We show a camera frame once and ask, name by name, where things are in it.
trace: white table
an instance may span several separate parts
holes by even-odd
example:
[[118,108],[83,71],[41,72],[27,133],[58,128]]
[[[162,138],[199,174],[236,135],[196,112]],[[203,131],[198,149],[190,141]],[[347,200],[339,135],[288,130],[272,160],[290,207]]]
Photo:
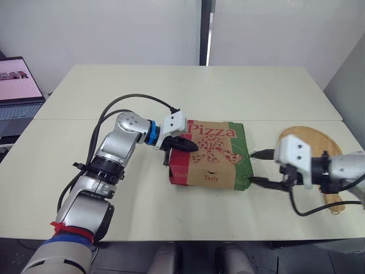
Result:
[[[56,203],[86,158],[95,120],[34,120],[0,164],[0,237],[46,239],[53,233]],[[113,129],[105,122],[101,139]],[[343,153],[360,150],[339,121],[244,121],[249,150],[273,148],[279,133],[309,126],[333,138]],[[246,191],[170,185],[163,152],[139,145],[118,184],[115,213],[105,240],[308,240],[365,237],[365,211],[346,205],[297,216],[287,193],[252,185]],[[257,176],[280,180],[278,165],[253,161]],[[351,193],[343,200],[356,199]],[[317,188],[295,190],[299,210],[323,204]]]
[[[35,119],[97,119],[109,102],[156,96],[197,120],[342,120],[303,67],[77,65]],[[160,120],[167,109],[127,99],[128,108]]]

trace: laptop keyboard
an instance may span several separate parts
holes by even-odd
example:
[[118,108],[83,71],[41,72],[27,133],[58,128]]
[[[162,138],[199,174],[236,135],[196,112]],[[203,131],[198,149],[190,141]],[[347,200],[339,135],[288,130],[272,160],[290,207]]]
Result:
[[1,107],[0,120],[33,118],[40,107],[41,104],[16,107]]

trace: laptop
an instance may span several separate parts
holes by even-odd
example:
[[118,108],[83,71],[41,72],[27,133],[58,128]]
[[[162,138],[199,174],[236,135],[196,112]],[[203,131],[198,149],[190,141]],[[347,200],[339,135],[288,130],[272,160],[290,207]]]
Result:
[[22,57],[0,61],[0,138],[20,135],[45,101]]

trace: red strap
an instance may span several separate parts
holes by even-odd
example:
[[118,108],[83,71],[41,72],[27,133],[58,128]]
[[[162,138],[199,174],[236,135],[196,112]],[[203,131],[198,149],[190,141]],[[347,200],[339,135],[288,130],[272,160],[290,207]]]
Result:
[[67,231],[67,232],[72,232],[72,233],[84,236],[84,237],[88,238],[91,243],[94,242],[94,237],[93,237],[92,233],[87,232],[84,229],[77,228],[77,227],[68,227],[68,226],[64,225],[64,223],[56,223],[55,221],[53,221],[51,223],[51,225],[53,225],[55,227],[55,232],[56,232],[55,235],[57,235],[60,231]]

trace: pizza illustration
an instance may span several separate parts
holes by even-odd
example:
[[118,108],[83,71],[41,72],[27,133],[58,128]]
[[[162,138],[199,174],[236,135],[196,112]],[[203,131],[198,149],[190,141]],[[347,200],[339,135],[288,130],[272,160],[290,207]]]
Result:
[[205,158],[208,163],[219,163],[218,154],[223,155],[231,164],[238,164],[242,160],[242,155],[226,149],[226,138],[207,135],[197,138],[195,143],[199,147],[199,154],[191,155],[194,164]]

